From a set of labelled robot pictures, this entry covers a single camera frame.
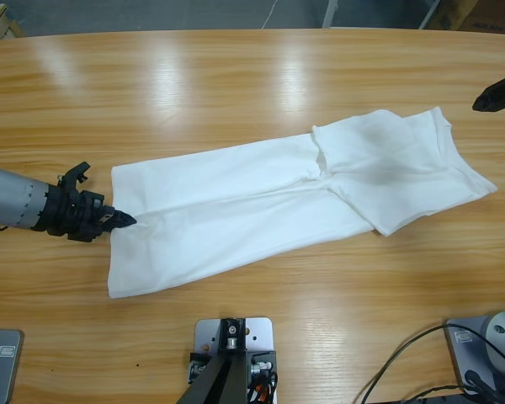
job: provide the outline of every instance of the white fabric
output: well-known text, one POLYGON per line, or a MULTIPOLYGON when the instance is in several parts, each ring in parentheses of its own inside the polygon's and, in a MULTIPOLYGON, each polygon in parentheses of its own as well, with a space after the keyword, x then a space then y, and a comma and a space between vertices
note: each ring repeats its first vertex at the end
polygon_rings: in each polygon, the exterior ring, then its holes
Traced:
POLYGON ((460 157, 438 108, 114 167, 112 182, 114 207, 138 223, 112 231, 111 297, 374 228, 389 235, 496 190, 460 157))

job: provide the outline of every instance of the wooden table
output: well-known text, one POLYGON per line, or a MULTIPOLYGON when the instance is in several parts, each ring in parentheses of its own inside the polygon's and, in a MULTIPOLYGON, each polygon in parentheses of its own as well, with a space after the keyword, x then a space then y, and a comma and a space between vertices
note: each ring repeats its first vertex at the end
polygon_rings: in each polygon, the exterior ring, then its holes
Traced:
MULTIPOLYGON (((25 333, 14 402, 174 402, 194 324, 268 316, 279 402, 351 402, 404 339, 505 310, 505 35, 383 29, 139 32, 0 41, 0 168, 54 183, 114 165, 305 133, 375 109, 442 107, 485 199, 152 295, 107 296, 109 237, 0 233, 0 327, 25 333)), ((444 335, 404 353, 371 401, 455 381, 444 335)))

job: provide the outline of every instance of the white pants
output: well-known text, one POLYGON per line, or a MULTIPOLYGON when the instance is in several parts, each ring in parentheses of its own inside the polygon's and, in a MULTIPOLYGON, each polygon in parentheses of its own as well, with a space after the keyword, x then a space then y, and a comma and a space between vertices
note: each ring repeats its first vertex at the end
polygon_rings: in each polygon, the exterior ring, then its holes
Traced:
POLYGON ((140 295, 377 229, 496 187, 458 154, 439 108, 384 110, 313 133, 114 167, 109 294, 140 295))

